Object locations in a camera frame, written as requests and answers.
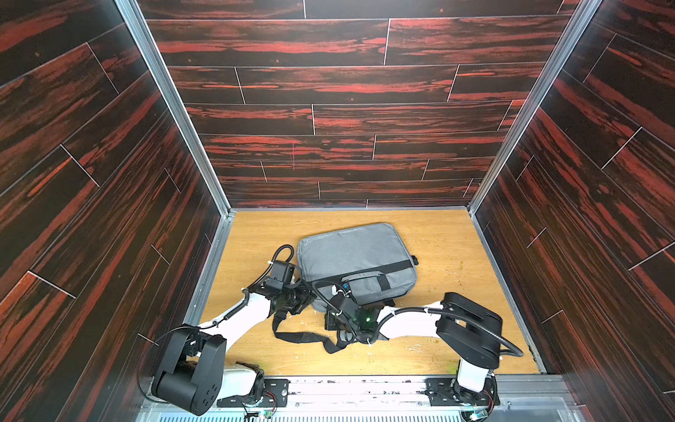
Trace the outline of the grey zippered laptop bag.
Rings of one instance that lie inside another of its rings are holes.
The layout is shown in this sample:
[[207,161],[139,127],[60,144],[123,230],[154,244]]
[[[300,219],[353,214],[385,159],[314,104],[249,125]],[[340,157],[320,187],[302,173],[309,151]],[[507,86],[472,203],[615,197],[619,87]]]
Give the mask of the grey zippered laptop bag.
[[[305,237],[298,245],[297,262],[301,281],[308,283],[316,294],[310,306],[324,316],[328,302],[336,293],[331,281],[346,284],[357,304],[363,306],[377,302],[393,305],[394,300],[407,295],[418,280],[418,260],[388,223]],[[279,325],[289,314],[277,314],[272,320],[277,339],[294,344],[321,343],[328,353],[346,348],[315,332],[280,332]]]

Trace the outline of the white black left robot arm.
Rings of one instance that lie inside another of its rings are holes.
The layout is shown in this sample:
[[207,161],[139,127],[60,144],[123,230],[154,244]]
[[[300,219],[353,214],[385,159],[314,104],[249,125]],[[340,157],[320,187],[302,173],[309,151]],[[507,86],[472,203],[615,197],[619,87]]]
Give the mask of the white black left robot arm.
[[243,293],[213,321],[181,325],[161,337],[166,343],[150,387],[153,396],[196,416],[218,401],[260,400],[264,371],[242,363],[228,367],[226,354],[255,325],[277,314],[300,313],[316,295],[301,283],[283,287],[276,281]]

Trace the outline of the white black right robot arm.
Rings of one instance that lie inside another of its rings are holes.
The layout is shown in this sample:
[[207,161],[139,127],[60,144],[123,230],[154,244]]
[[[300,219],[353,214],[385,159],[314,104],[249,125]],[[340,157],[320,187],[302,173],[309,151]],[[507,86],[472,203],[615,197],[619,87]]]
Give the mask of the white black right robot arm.
[[337,332],[339,346],[373,345],[403,337],[441,339],[458,353],[460,364],[455,384],[460,392],[480,392],[487,378],[499,368],[504,356],[524,352],[502,336],[503,319],[458,293],[423,307],[396,308],[358,305],[338,294],[327,304],[325,325]]

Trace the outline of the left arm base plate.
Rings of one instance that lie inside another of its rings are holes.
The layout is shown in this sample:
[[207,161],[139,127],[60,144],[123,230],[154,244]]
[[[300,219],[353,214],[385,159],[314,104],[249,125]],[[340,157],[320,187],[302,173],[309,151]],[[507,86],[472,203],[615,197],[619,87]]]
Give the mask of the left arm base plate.
[[243,396],[232,396],[218,399],[218,408],[284,408],[288,404],[290,381],[283,378],[265,378],[256,381],[251,391]]

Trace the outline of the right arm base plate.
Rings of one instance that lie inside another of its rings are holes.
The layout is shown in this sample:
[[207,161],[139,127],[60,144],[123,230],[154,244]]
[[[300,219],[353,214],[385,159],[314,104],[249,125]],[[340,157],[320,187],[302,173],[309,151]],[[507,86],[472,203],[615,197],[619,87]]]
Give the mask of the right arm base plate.
[[424,393],[431,406],[487,407],[489,404],[500,404],[496,388],[494,377],[485,378],[480,392],[461,387],[455,377],[427,378]]

